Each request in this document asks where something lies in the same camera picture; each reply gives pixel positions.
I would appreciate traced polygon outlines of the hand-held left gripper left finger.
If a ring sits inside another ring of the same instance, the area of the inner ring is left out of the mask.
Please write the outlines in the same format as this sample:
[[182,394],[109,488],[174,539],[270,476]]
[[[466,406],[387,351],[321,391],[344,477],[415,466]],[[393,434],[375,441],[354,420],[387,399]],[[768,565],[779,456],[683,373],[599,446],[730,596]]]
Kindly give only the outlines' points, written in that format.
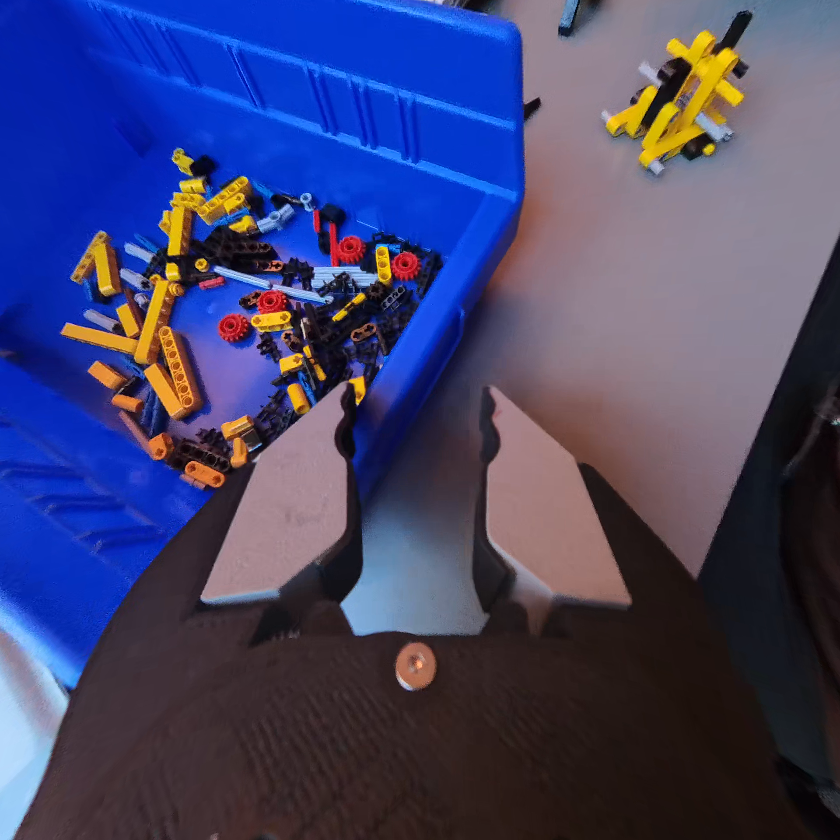
[[355,392],[336,386],[258,456],[202,591],[221,606],[289,599],[310,575],[341,601],[361,573]]

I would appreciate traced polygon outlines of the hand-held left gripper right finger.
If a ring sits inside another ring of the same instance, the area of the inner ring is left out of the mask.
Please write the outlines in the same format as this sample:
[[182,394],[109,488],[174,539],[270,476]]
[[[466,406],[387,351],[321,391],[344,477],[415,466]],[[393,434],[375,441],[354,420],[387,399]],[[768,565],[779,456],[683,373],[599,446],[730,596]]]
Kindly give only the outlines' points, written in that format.
[[474,586],[490,615],[523,609],[542,634],[560,606],[626,611],[632,596],[575,457],[495,386],[479,409]]

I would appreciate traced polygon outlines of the pile of lego pieces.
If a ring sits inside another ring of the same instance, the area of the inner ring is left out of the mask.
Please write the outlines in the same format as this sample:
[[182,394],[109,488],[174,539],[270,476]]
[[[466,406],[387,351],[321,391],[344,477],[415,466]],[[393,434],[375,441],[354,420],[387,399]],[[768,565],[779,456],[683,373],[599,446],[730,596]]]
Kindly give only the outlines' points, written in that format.
[[[445,266],[434,249],[374,232],[342,235],[340,206],[305,192],[280,192],[246,175],[213,184],[216,162],[176,148],[183,179],[158,227],[163,245],[135,235],[123,245],[139,270],[120,264],[112,237],[97,232],[70,278],[91,302],[87,324],[63,338],[118,354],[126,367],[96,360],[88,373],[139,446],[193,487],[221,487],[334,390],[358,406]],[[190,290],[247,286],[215,332],[227,345],[255,340],[276,370],[273,393],[256,413],[217,428],[169,434],[204,409],[203,385],[175,304]]]

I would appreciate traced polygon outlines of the blue plastic bin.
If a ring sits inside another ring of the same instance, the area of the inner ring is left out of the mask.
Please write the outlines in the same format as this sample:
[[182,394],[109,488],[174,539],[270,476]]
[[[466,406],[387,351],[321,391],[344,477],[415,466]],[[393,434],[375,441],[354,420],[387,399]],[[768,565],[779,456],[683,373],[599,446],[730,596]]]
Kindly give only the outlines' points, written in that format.
[[2,629],[66,687],[208,497],[88,374],[121,355],[60,335],[91,238],[153,235],[176,148],[442,256],[360,408],[365,497],[515,237],[521,37],[423,2],[2,2]]

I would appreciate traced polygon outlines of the yellow lego model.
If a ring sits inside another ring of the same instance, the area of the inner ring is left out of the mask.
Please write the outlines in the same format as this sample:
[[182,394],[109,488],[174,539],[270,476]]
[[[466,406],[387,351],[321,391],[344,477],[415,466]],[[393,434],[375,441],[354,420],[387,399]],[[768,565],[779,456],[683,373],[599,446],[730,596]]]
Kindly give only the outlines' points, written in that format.
[[639,66],[647,84],[634,93],[629,106],[602,112],[611,137],[639,141],[637,162],[651,176],[662,175],[665,164],[676,157],[710,157],[732,139],[721,108],[735,109],[744,99],[737,82],[749,66],[738,47],[752,20],[753,10],[745,9],[721,37],[702,30],[689,44],[672,38],[666,62],[658,68],[646,62]]

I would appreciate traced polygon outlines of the dark lego piece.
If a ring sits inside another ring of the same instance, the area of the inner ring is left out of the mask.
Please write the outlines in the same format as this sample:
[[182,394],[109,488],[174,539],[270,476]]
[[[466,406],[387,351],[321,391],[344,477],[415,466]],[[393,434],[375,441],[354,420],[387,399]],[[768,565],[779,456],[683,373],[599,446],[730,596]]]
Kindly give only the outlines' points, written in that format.
[[558,35],[569,38],[581,23],[590,19],[602,1],[564,1],[560,16]]

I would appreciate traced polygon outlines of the person's dark clothing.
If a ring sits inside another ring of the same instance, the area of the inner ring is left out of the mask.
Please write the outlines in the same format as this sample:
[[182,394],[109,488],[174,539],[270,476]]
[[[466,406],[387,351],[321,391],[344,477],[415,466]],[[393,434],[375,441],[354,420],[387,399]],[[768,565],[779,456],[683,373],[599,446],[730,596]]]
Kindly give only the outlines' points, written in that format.
[[699,574],[731,660],[756,695],[780,756],[838,782],[821,666],[782,556],[791,462],[838,382],[839,244],[784,365]]

